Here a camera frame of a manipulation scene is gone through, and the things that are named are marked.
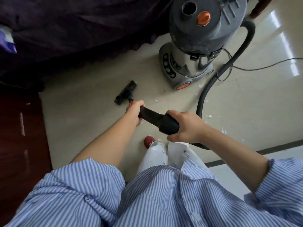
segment red shoe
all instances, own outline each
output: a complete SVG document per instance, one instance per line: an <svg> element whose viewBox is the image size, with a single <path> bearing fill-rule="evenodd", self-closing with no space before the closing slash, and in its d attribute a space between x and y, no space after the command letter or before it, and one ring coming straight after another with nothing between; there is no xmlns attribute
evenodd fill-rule
<svg viewBox="0 0 303 227"><path fill-rule="evenodd" d="M148 149L149 146L152 144L152 142L155 142L156 140L152 136L146 136L144 139L144 145Z"/></svg>

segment gray vacuum canister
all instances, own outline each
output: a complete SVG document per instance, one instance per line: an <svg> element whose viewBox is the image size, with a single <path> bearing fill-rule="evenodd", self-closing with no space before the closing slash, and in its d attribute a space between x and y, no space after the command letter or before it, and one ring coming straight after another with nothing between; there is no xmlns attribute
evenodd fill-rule
<svg viewBox="0 0 303 227"><path fill-rule="evenodd" d="M212 61L240 27L246 6L247 0L174 0L169 17L172 42L159 51L174 89L213 71Z"/></svg>

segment pant leg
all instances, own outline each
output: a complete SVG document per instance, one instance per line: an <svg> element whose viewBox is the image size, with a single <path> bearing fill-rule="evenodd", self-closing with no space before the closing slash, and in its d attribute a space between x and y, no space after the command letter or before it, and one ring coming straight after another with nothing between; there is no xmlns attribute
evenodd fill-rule
<svg viewBox="0 0 303 227"><path fill-rule="evenodd" d="M179 169L182 168L183 163L190 156L202 168L207 169L207 166L196 155L196 153L189 147L188 143L172 143L169 142L167 154L171 163L175 164Z"/></svg>
<svg viewBox="0 0 303 227"><path fill-rule="evenodd" d="M165 146L160 142L153 142L138 167L137 175L152 166L167 165L168 160Z"/></svg>

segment shirt sleeve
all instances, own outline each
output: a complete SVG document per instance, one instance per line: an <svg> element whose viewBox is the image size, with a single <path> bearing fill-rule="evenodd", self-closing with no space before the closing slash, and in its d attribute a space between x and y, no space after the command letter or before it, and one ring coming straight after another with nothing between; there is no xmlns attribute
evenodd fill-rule
<svg viewBox="0 0 303 227"><path fill-rule="evenodd" d="M125 181L93 159L46 174L7 226L112 226Z"/></svg>
<svg viewBox="0 0 303 227"><path fill-rule="evenodd" d="M295 158L270 160L255 195L247 194L244 200L258 210L303 226L303 163Z"/></svg>

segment black hose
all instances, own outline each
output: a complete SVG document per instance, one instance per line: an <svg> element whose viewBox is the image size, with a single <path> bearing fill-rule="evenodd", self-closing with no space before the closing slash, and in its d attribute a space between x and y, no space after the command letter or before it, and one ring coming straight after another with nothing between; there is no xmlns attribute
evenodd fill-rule
<svg viewBox="0 0 303 227"><path fill-rule="evenodd" d="M203 91L199 97L196 114L201 118L202 118L203 103L204 103L204 100L206 98L208 91L214 85L214 83L217 81L217 79L220 78L220 76L222 76L222 74L240 57L240 55L245 51L245 49L248 47L248 45L252 41L252 38L255 35L256 26L255 26L254 22L252 22L251 20L244 19L241 24L241 27L245 27L247 29L247 36L246 36L243 44L238 49L238 51L233 55L233 57L218 70L217 75L214 75L210 79L210 81L206 84L205 88L203 89ZM192 143L192 145L200 147L202 149L209 150L209 148L207 148L206 146L204 146L200 143Z"/></svg>

